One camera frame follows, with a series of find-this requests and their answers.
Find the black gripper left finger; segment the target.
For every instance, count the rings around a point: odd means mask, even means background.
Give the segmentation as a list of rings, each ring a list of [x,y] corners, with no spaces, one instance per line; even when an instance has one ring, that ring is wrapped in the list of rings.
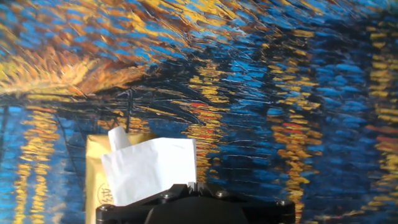
[[[103,204],[96,208],[96,224],[144,223],[153,208],[194,196],[197,183],[174,184],[171,188],[126,206]]]

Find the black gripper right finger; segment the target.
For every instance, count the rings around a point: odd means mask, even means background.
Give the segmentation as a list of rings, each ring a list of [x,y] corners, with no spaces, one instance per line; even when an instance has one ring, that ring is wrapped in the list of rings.
[[[290,200],[263,201],[218,184],[196,183],[197,208],[207,223],[294,224],[295,204]]]

